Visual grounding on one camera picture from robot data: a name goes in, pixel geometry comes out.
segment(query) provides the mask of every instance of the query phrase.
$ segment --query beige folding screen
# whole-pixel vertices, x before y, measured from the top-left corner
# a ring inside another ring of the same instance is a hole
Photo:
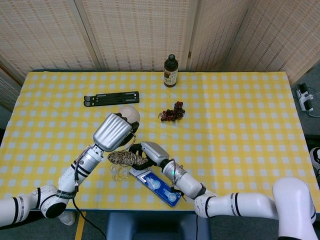
[[[82,1],[105,67],[111,71],[162,71],[171,53],[179,69],[185,70],[197,3]]]
[[[22,76],[96,69],[66,0],[0,1],[0,16],[0,56]]]
[[[21,86],[0,69],[0,106],[12,112]]]
[[[294,84],[320,60],[320,0],[258,0],[227,71],[286,71]]]
[[[187,70],[221,71],[238,29],[255,0],[201,0]]]

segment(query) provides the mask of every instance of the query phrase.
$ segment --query table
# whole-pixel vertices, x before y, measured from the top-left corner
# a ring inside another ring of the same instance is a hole
[[[122,107],[84,107],[84,95],[135,90],[140,103],[133,106],[141,115],[136,141],[157,142],[208,189],[220,196],[261,192],[272,197],[277,179],[295,176],[308,184],[320,211],[285,72],[180,72],[173,88],[165,87],[162,77],[162,72],[30,72],[0,148],[0,198],[57,186],[63,171],[93,144],[97,127]],[[157,119],[176,101],[186,110],[182,120]],[[132,176],[113,181],[109,166],[102,161],[80,186],[81,209],[171,209]],[[189,211],[193,205],[182,199],[175,209]]]

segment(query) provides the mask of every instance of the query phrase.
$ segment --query brown bottle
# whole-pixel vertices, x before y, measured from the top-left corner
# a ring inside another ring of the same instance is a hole
[[[164,85],[168,88],[172,88],[177,84],[178,76],[178,61],[173,54],[169,55],[169,58],[164,62]]]

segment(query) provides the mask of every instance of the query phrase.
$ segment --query bottle label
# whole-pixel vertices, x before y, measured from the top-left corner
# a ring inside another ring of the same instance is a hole
[[[174,85],[177,83],[178,69],[175,71],[164,70],[164,83],[167,85]]]

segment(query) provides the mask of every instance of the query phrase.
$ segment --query wall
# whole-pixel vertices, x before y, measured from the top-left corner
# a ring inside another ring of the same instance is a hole
[[[201,0],[196,14],[188,71],[223,70],[239,27],[255,0]]]
[[[227,71],[286,71],[293,85],[320,59],[320,0],[258,0]]]
[[[21,86],[0,69],[0,106],[9,111],[14,109]]]
[[[0,55],[23,77],[37,69],[96,69],[66,0],[0,1],[0,16]]]

